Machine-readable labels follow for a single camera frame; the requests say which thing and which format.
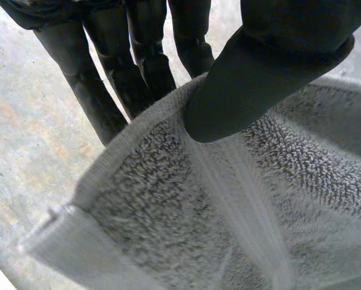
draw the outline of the gray concrete ground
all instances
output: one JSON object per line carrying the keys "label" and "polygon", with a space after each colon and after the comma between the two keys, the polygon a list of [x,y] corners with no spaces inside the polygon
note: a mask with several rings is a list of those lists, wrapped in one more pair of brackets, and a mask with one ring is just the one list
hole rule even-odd
{"label": "gray concrete ground", "polygon": [[[207,40],[215,56],[240,26],[238,4],[212,1]],[[189,76],[176,55],[170,15],[164,33],[180,86]],[[353,53],[330,74],[361,79],[361,28],[356,38]],[[91,51],[100,67],[93,46]],[[20,29],[0,8],[0,268],[18,289],[79,289],[20,255],[16,246],[48,208],[69,200],[79,176],[102,150],[57,65],[32,32]]]}

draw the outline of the terry cloth texture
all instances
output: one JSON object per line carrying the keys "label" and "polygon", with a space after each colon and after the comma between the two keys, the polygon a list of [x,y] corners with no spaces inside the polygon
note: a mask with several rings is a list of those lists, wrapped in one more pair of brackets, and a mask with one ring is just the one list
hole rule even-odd
{"label": "terry cloth texture", "polygon": [[203,81],[117,136],[27,252],[92,289],[361,289],[361,83],[200,144],[182,111]]}

